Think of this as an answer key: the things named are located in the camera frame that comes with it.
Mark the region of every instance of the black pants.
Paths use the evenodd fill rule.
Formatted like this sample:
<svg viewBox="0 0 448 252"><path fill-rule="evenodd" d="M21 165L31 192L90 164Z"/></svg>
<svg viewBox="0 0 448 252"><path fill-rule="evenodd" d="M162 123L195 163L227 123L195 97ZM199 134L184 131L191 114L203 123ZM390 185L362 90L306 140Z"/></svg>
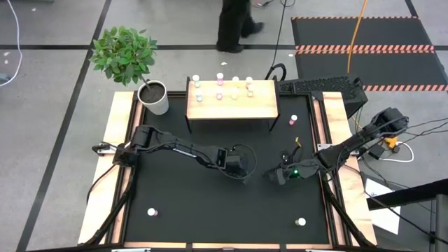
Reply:
<svg viewBox="0 0 448 252"><path fill-rule="evenodd" d="M236 46L241 34L249 35L253 26L250 0L223 0L216 45L221 48Z"/></svg>

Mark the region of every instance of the white cable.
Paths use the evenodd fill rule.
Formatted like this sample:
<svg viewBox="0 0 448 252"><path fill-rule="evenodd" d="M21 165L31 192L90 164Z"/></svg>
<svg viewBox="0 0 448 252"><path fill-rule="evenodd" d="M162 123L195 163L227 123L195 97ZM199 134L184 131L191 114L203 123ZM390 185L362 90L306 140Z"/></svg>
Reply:
<svg viewBox="0 0 448 252"><path fill-rule="evenodd" d="M411 159L410 160L394 160L394 159L390 159L390 158L380 158L380 160L391 161L391 162L412 162L412 161L414 161L414 151L412 151L411 146L409 146L407 143L403 143L403 142L400 142L400 141L397 141L395 146L397 146L398 144L404 145L404 146L406 146L409 149L409 151L411 152Z"/></svg>
<svg viewBox="0 0 448 252"><path fill-rule="evenodd" d="M20 59L19 59L19 64L17 65L17 69L15 70L14 76L10 80L6 81L5 83L0 84L0 87L3 87L5 85L11 83L15 79L15 77L19 73L19 69L20 69L20 66L22 65L22 58L23 58L22 51L20 50L20 27L19 27L19 20L17 19L17 15L15 14L15 11L14 11L13 5L11 4L11 1L7 0L7 2L8 2L9 7L11 8L11 10L12 10L12 12L14 14L15 24L17 25L17 49L19 50L19 53L20 53Z"/></svg>

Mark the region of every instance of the floor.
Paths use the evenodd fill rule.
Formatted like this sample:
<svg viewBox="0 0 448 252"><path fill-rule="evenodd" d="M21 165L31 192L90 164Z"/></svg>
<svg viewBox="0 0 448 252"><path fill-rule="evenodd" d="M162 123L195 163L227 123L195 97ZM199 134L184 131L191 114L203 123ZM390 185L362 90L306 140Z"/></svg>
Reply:
<svg viewBox="0 0 448 252"><path fill-rule="evenodd" d="M22 68L17 78L0 87L2 251L75 246L78 241L85 196L97 163L90 147L103 137L113 93L137 89L136 85L123 87L106 80L85 61L88 45L99 31L115 25L148 29L148 34L166 46L157 51L156 65L149 78L162 81L169 90L184 90L186 77L194 74L202 79L213 79L218 72L227 77L263 79L274 56L283 7L279 0L274 0L265 9L253 8L254 18L266 23L265 30L241 43L258 47L229 55L210 46L216 42L221 0L12 2L20 21L20 42L26 49L22 50ZM353 16L359 14L362 3L362 0L297 0L286 9L280 44L294 44L290 17ZM446 48L448 2L412 0L412 3L432 43ZM405 0L374 0L368 2L365 15L404 16L410 15L410 10ZM98 22L101 17L105 17L103 26ZM15 21L4 0L0 1L0 34L0 73L12 75L19 54L11 49L16 44ZM182 50L172 45L187 46ZM287 79L297 78L294 57L289 56L294 51L284 48L278 51L276 62L286 65ZM448 67L448 51L436 53L441 64ZM367 96L369 102L363 109L361 124L368 123L375 113L388 106L397 107L409 116L411 125L448 117L446 92L367 92ZM448 134L432 134L411 141L415 160L408 164L369 161L389 180L407 186L420 185L448 177L447 142ZM409 156L403 149L393 157ZM371 174L363 164L360 166ZM43 178L49 183L41 183Z"/></svg>

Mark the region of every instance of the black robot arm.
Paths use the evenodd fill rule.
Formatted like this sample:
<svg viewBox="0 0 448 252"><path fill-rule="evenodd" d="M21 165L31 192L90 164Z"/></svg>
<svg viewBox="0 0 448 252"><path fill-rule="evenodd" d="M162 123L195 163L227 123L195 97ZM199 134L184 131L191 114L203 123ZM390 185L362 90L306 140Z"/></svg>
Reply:
<svg viewBox="0 0 448 252"><path fill-rule="evenodd" d="M119 145L113 163L134 166L138 155L161 150L175 151L193 158L200 165L219 169L233 179L247 179L253 172L253 169L250 172L247 169L247 153L239 151L235 146L230 150L217 146L199 146L150 125L138 126L132 140Z"/></svg>
<svg viewBox="0 0 448 252"><path fill-rule="evenodd" d="M320 150L314 156L326 169L339 169L352 151L379 137L396 137L407 129L409 118L396 108L379 112L360 132L340 144Z"/></svg>
<svg viewBox="0 0 448 252"><path fill-rule="evenodd" d="M306 160L294 161L294 154L283 155L282 162L265 172L270 180L283 185L288 179L306 179L317 171L324 172L339 169L349 158L350 153L379 137L396 137L407 129L409 118L396 108L387 108L379 112L360 132L346 141L320 150Z"/></svg>

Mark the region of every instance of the white pot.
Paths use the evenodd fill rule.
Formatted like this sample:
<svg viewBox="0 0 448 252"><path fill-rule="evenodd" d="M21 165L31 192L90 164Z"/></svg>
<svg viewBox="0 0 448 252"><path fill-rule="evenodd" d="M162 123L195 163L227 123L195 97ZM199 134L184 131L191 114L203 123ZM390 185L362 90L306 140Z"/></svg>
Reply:
<svg viewBox="0 0 448 252"><path fill-rule="evenodd" d="M163 83L161 83L160 81L158 81L158 80L151 80L148 83L149 83L149 85L151 85L151 83L161 84L161 86L164 88L163 97L159 101L153 102L151 104L142 101L141 98L140 98L140 92L143 90L144 87L146 87L145 84L140 86L139 91L137 92L137 97L139 98L139 101L143 105L145 105L146 108L149 109L149 111L153 112L153 114L155 114L155 115L163 115L169 109L168 96L167 96L167 87L165 87L165 85Z"/></svg>

